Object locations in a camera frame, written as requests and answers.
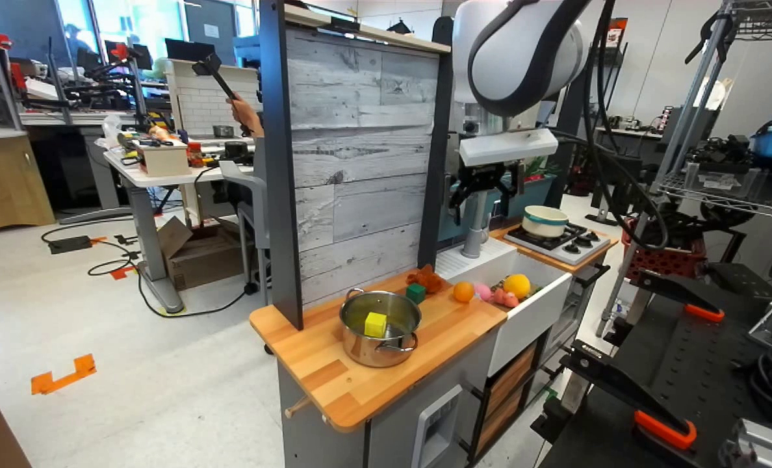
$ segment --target concrete floor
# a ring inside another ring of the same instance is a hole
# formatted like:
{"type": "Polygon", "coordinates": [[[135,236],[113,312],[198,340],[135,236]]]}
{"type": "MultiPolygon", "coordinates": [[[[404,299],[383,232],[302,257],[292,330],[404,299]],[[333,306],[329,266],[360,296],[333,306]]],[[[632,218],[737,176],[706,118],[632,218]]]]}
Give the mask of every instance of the concrete floor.
{"type": "MultiPolygon", "coordinates": [[[[564,210],[585,224],[590,202],[565,197],[564,210]]],[[[0,235],[0,408],[32,466],[283,466],[274,362],[247,323],[257,296],[222,315],[161,319],[143,306],[131,275],[86,275],[117,250],[48,256],[42,232],[47,226],[0,235]],[[94,377],[53,395],[31,395],[32,375],[65,375],[81,353],[94,353],[94,377]]],[[[131,236],[131,224],[94,224],[69,235],[131,236]]],[[[621,250],[611,250],[607,263],[617,269],[621,250]]],[[[615,269],[593,293],[582,339],[593,339],[615,269]]],[[[205,309],[239,289],[242,279],[229,279],[187,291],[185,302],[205,309]]],[[[526,429],[537,413],[532,406],[481,468],[534,466],[548,449],[526,429]]]]}

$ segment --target butcher block counter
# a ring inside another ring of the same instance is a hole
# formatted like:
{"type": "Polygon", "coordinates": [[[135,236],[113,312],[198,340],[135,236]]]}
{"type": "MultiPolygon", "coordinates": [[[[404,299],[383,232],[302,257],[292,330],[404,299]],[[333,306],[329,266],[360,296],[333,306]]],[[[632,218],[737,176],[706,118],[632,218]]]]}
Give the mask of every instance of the butcher block counter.
{"type": "MultiPolygon", "coordinates": [[[[404,283],[408,275],[394,275],[370,289],[402,291],[404,283]]],[[[456,304],[444,289],[417,304],[417,347],[409,358],[389,369],[368,369],[343,352],[341,306],[343,296],[304,312],[304,330],[291,327],[274,306],[253,309],[248,318],[335,431],[360,429],[503,323],[502,309],[485,302],[456,304]]]]}

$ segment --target gray wooden partition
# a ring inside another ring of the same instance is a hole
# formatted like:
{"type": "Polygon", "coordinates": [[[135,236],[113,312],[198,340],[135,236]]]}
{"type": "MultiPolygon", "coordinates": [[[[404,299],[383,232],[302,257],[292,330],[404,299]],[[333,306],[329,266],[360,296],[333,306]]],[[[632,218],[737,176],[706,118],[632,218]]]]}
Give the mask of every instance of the gray wooden partition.
{"type": "Polygon", "coordinates": [[[437,61],[286,29],[304,306],[415,269],[437,61]]]}

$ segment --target metal bowl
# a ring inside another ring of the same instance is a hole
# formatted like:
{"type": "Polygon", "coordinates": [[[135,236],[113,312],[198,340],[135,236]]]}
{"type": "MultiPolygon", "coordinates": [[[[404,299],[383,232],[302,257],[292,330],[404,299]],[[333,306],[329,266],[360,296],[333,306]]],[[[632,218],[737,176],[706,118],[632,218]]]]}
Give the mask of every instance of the metal bowl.
{"type": "Polygon", "coordinates": [[[364,366],[394,366],[417,347],[417,318],[417,306],[392,291],[350,291],[341,306],[343,348],[364,366]],[[368,312],[386,315],[383,339],[364,336],[364,319],[368,312]]]}

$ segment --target wooden drawer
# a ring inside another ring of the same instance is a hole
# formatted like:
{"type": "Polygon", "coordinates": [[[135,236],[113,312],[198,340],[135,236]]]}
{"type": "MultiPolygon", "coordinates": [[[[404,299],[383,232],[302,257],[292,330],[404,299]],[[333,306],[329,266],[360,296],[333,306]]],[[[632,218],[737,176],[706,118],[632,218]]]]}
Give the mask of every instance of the wooden drawer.
{"type": "Polygon", "coordinates": [[[502,377],[490,386],[487,391],[487,404],[485,404],[485,419],[490,419],[494,410],[498,410],[498,406],[524,382],[524,377],[532,373],[532,362],[534,362],[534,347],[529,347],[526,352],[521,352],[506,373],[502,373],[502,377]]]}
{"type": "Polygon", "coordinates": [[[502,401],[502,406],[494,410],[494,416],[485,419],[476,453],[482,453],[490,444],[490,439],[498,438],[509,426],[509,422],[520,410],[520,401],[521,401],[521,393],[512,393],[506,401],[502,401]]]}

